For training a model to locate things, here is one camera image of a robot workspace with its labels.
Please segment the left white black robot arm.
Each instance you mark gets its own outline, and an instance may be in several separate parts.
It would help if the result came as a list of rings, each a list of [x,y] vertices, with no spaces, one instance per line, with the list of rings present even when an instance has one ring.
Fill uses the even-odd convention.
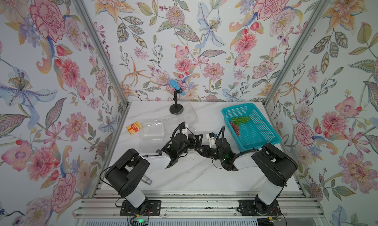
[[[142,181],[148,184],[152,180],[145,176],[146,171],[153,169],[168,169],[187,156],[189,150],[202,145],[203,135],[194,134],[182,122],[173,131],[170,139],[155,153],[143,154],[131,148],[127,150],[113,165],[103,170],[100,180],[113,188],[124,200],[121,206],[121,216],[139,217],[152,213],[159,215],[160,201],[148,200],[138,187]]]

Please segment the blue microphone on black stand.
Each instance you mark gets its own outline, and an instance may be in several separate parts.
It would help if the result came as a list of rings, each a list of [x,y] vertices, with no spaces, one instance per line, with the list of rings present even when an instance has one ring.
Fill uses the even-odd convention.
[[[178,103],[178,95],[179,94],[185,95],[185,93],[184,93],[183,89],[179,86],[177,81],[170,80],[169,85],[174,89],[173,100],[175,102],[173,105],[170,106],[169,111],[173,115],[179,115],[184,111],[184,107],[183,107],[183,105]]]

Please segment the grey metal cylinder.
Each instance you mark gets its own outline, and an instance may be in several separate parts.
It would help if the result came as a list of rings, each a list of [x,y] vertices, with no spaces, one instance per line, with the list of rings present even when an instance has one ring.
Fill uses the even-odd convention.
[[[127,169],[129,172],[131,172],[131,171],[133,170],[132,167],[128,167],[128,166],[126,166],[126,169]],[[152,180],[151,180],[149,177],[147,177],[146,175],[144,175],[144,176],[141,178],[141,182],[143,182],[143,183],[145,183],[145,184],[147,184],[147,185],[151,185],[151,184],[152,184]]]

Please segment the orange yellow snack packet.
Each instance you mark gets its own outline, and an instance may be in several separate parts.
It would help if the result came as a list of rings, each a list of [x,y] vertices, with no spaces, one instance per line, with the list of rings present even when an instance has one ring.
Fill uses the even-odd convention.
[[[133,135],[142,129],[142,125],[139,122],[134,122],[131,125],[127,126],[127,131]]]

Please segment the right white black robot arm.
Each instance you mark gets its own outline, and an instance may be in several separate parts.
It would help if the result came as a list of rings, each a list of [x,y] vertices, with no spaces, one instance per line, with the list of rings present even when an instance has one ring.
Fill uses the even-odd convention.
[[[239,201],[237,212],[243,216],[281,216],[277,198],[298,169],[295,161],[271,143],[235,154],[222,134],[209,133],[206,138],[209,145],[195,148],[202,157],[220,161],[221,168],[226,171],[257,168],[266,177],[261,191],[254,199]]]

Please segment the red grape bunch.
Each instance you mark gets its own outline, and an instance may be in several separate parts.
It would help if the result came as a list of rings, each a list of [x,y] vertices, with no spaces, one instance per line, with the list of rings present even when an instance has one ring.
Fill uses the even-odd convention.
[[[232,129],[234,130],[236,136],[239,136],[239,126],[235,124],[233,121],[230,122]]]

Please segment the aluminium rail base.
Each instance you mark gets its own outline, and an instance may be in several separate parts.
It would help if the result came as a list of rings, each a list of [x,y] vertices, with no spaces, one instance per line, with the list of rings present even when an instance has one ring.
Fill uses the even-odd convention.
[[[159,219],[174,218],[241,218],[237,212],[240,200],[252,200],[257,192],[167,192],[145,190],[147,198],[161,201]],[[82,200],[74,210],[75,219],[120,219],[120,208],[116,207],[118,195],[115,190],[97,190],[92,198]],[[322,207],[314,199],[301,192],[282,192],[278,204],[283,216],[289,219],[311,218],[317,226],[329,223]]]

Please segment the clear clamshell container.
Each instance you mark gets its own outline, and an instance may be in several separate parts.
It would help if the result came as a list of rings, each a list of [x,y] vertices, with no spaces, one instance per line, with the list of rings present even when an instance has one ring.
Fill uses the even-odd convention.
[[[164,141],[165,139],[165,123],[163,120],[144,120],[140,131],[141,141]]]
[[[199,117],[195,108],[190,103],[186,103],[179,114],[167,115],[163,117],[163,120],[170,127],[177,126],[182,122],[186,122],[188,127],[194,127],[198,123]]]

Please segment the teal plastic mesh basket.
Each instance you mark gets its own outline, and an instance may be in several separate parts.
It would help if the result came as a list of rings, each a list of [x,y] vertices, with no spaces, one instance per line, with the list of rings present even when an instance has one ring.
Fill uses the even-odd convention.
[[[253,103],[229,106],[223,108],[221,113],[240,152],[259,149],[266,143],[276,145],[281,142],[280,136]],[[230,122],[232,118],[241,116],[249,116],[251,120],[247,124],[239,125],[239,136],[236,136]]]

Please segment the green grape bunch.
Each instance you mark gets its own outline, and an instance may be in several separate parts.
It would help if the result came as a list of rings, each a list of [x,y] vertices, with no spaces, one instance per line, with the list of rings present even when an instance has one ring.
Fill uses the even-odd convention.
[[[232,118],[232,122],[235,123],[237,126],[241,124],[247,124],[251,118],[249,116],[241,116],[241,117],[234,117]]]

